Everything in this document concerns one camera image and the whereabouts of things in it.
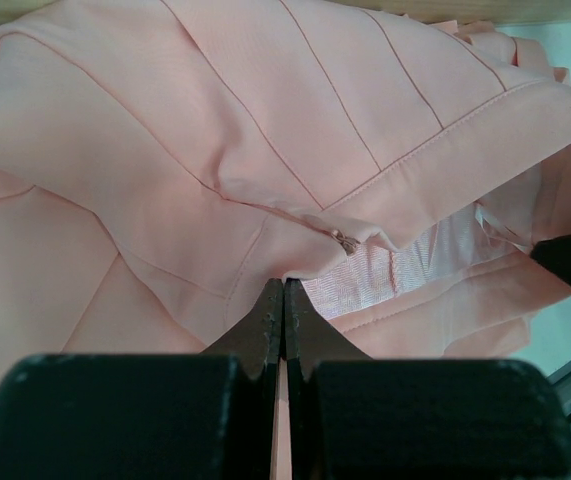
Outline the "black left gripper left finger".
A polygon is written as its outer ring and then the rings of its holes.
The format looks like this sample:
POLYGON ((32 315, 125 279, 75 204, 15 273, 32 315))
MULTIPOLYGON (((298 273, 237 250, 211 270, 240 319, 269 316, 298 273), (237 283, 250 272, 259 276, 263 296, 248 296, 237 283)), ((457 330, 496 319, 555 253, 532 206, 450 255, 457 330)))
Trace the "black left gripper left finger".
POLYGON ((0 382, 0 479, 267 479, 284 287, 203 352, 42 354, 0 382))

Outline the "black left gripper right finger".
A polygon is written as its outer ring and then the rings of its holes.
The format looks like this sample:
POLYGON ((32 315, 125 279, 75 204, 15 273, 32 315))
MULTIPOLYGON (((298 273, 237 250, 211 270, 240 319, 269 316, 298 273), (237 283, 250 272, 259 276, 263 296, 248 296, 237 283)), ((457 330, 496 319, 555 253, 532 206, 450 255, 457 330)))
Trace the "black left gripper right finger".
POLYGON ((374 360, 284 287, 296 479, 571 479, 571 426, 533 365, 374 360))

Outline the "pink pleated skirt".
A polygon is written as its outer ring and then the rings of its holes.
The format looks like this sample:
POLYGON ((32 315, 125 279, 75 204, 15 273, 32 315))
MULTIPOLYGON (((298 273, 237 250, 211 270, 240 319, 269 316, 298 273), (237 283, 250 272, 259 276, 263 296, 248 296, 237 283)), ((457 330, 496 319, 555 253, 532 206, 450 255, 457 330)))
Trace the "pink pleated skirt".
POLYGON ((571 84, 536 41, 328 1, 0 25, 0 382, 209 348, 299 281, 374 360, 512 359, 571 286, 571 84))

